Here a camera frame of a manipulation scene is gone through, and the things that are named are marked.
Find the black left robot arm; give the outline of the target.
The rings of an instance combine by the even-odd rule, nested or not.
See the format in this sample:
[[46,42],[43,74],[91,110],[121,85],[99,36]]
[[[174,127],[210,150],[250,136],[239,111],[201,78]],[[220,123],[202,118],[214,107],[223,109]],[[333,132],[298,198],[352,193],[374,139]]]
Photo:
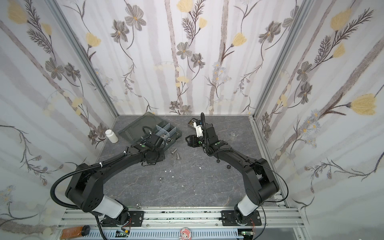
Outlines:
[[[75,171],[60,177],[50,190],[52,200],[65,208],[82,210],[95,217],[106,216],[115,226],[129,224],[128,207],[104,194],[104,185],[112,177],[133,165],[152,166],[165,159],[166,141],[155,133],[147,134],[136,145],[121,154],[93,165],[81,164]],[[70,183],[65,192],[67,204],[56,195],[57,186],[66,179]]]

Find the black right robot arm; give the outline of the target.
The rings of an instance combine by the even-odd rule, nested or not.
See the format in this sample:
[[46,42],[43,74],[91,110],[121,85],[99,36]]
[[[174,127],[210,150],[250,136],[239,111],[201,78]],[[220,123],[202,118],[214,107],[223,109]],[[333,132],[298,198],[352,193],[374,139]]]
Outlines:
[[250,158],[235,149],[227,142],[220,140],[213,124],[206,123],[205,114],[199,119],[192,118],[189,126],[196,134],[186,137],[188,146],[203,148],[209,157],[224,161],[234,167],[243,177],[246,195],[235,205],[232,224],[246,225],[255,212],[270,197],[279,192],[277,174],[265,159]]

